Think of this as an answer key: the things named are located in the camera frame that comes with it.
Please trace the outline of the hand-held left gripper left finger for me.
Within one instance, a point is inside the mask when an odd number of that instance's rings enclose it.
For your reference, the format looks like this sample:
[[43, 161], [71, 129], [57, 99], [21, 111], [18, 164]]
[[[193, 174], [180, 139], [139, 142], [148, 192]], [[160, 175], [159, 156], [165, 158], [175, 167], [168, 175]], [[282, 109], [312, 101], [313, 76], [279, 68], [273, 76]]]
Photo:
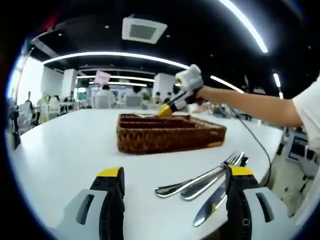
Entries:
[[64, 240], [123, 240], [125, 173], [122, 166], [97, 174], [65, 207]]

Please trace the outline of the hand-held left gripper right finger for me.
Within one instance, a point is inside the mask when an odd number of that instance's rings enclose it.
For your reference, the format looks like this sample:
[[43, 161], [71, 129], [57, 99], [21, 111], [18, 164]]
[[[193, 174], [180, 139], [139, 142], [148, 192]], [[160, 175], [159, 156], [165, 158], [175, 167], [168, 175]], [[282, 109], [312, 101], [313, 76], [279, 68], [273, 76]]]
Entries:
[[227, 240], [290, 240], [292, 219], [287, 206], [261, 187], [246, 167], [229, 165], [225, 172]]

